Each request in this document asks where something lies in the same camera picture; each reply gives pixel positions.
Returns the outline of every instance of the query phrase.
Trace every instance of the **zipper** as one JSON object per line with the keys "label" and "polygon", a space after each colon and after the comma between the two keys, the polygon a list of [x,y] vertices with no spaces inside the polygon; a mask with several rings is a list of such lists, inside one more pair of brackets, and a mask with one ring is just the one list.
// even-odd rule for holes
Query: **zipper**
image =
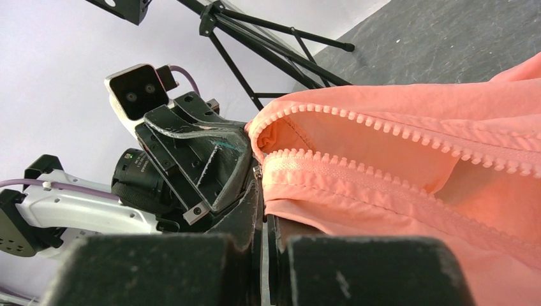
{"label": "zipper", "polygon": [[[434,150],[440,150],[444,154],[450,154],[453,157],[459,157],[461,160],[470,161],[472,164],[475,165],[480,165],[485,168],[492,168],[495,171],[505,170],[507,173],[511,174],[519,172],[519,174],[524,177],[532,176],[535,179],[541,178],[541,164],[519,163],[518,161],[504,159],[496,155],[483,154],[469,149],[466,146],[460,146],[448,140],[444,140],[441,136],[427,135],[425,132],[415,130],[414,127],[409,127],[405,124],[377,119],[371,116],[363,115],[361,113],[351,112],[338,108],[331,108],[329,106],[297,105],[272,114],[268,119],[259,123],[259,125],[252,130],[251,139],[253,140],[253,145],[256,145],[257,139],[259,135],[263,132],[263,130],[270,126],[273,122],[292,113],[299,112],[323,112],[337,115],[342,118],[347,118],[348,120],[354,120],[358,124],[364,124],[368,127],[371,126],[377,131],[382,131],[383,133],[392,133],[396,137],[410,139],[411,141],[415,143],[420,143],[423,146],[430,146]],[[433,205],[433,207],[437,208],[440,212],[442,212],[443,215],[446,215],[449,218],[455,220],[454,223],[458,224],[457,226],[470,228],[472,232],[478,233],[480,235],[486,234],[487,239],[489,239],[490,241],[499,240],[504,242],[504,245],[507,245],[505,249],[511,250],[510,252],[515,253],[519,249],[522,249],[524,252],[532,256],[530,258],[537,258],[537,254],[541,252],[541,247],[525,242],[515,236],[492,228],[482,222],[470,219],[465,215],[459,214],[456,211],[452,210],[450,207],[446,206],[441,199],[437,199],[435,195],[427,193],[426,190],[419,188],[419,186],[411,184],[407,180],[403,180],[399,177],[392,176],[391,173],[384,173],[381,170],[374,169],[372,166],[366,165],[364,163],[358,163],[355,160],[348,160],[345,157],[332,156],[327,153],[314,152],[312,150],[304,149],[277,150],[271,152],[266,157],[264,157],[263,152],[259,150],[257,146],[254,146],[254,148],[255,155],[263,164],[263,168],[269,161],[273,159],[296,158],[307,161],[314,161],[316,163],[337,165],[351,170],[357,170],[364,175],[368,175],[383,182],[390,183],[393,186],[400,187],[399,190],[407,190],[413,193],[414,195],[420,197],[421,200],[427,201],[428,205]]]}

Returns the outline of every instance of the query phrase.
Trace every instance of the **pink jacket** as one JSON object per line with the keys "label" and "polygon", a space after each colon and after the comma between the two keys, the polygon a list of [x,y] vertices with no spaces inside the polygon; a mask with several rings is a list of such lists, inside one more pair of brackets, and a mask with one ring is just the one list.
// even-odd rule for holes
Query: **pink jacket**
{"label": "pink jacket", "polygon": [[296,92],[246,130],[267,214],[436,237],[479,305],[541,305],[541,53],[484,83]]}

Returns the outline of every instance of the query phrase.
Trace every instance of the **gray floor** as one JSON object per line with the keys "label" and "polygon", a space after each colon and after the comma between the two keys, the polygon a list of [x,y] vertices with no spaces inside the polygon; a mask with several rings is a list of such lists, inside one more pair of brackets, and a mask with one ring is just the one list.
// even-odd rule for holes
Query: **gray floor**
{"label": "gray floor", "polygon": [[340,40],[315,59],[356,85],[482,82],[541,52],[541,0],[392,0]]}

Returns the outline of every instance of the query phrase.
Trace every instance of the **zipper teeth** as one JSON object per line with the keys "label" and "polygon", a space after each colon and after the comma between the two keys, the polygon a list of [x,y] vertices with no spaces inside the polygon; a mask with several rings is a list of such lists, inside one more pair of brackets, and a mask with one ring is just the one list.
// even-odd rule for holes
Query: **zipper teeth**
{"label": "zipper teeth", "polygon": [[[444,141],[439,137],[433,137],[429,134],[416,131],[412,129],[411,127],[404,126],[403,124],[395,123],[395,122],[388,122],[382,119],[375,119],[370,116],[366,116],[360,113],[351,112],[348,110],[342,110],[336,107],[330,107],[330,106],[322,106],[322,105],[298,105],[293,106],[289,109],[277,112],[273,115],[271,115],[270,118],[265,120],[263,123],[260,124],[258,129],[255,132],[254,137],[257,138],[259,134],[262,133],[262,131],[270,126],[273,122],[277,121],[278,119],[291,115],[292,113],[299,113],[299,112],[318,112],[318,113],[329,113],[332,115],[338,115],[342,118],[347,118],[351,121],[356,121],[358,124],[364,124],[367,127],[372,127],[376,131],[382,130],[384,133],[390,133],[396,137],[402,137],[403,139],[410,139],[411,141],[415,143],[420,143],[423,146],[430,146],[434,150],[440,150],[442,153],[451,154],[453,157],[459,157],[463,161],[470,161],[472,164],[481,164],[485,168],[493,168],[496,171],[502,171],[505,170],[509,174],[513,174],[516,172],[519,172],[521,176],[529,176],[533,175],[536,179],[541,179],[541,165],[533,165],[529,163],[519,163],[517,161],[511,161],[503,158],[498,158],[495,156],[491,156],[488,154],[483,154],[480,152],[474,152],[471,149],[464,148],[459,145],[454,145],[453,143],[450,143],[449,141]],[[357,165],[356,161],[347,161],[347,159],[342,158],[338,161],[338,156],[330,156],[329,154],[322,154],[321,152],[312,152],[304,151],[304,150],[279,150],[277,152],[270,153],[267,158],[274,157],[274,156],[280,156],[280,157],[289,157],[289,156],[297,156],[303,158],[313,158],[315,160],[319,161],[328,161],[332,164],[338,164],[340,166],[347,166],[349,168],[356,167],[358,171],[361,171],[365,174],[370,175],[371,173],[381,173],[381,170],[375,170],[370,166],[365,166],[365,164],[360,163]],[[413,187],[409,186],[409,183],[407,180],[403,181],[405,182],[402,184],[403,186]]]}

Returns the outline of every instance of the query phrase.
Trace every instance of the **camera lens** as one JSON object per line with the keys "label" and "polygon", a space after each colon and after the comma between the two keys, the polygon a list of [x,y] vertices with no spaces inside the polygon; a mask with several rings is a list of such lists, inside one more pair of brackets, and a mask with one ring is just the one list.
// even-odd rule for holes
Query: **camera lens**
{"label": "camera lens", "polygon": [[130,102],[135,102],[137,100],[137,95],[134,94],[133,92],[130,92],[129,94],[126,95],[126,99],[128,99],[128,101]]}
{"label": "camera lens", "polygon": [[149,93],[149,94],[152,94],[154,91],[156,91],[156,88],[154,85],[152,84],[148,84],[145,86],[145,90]]}

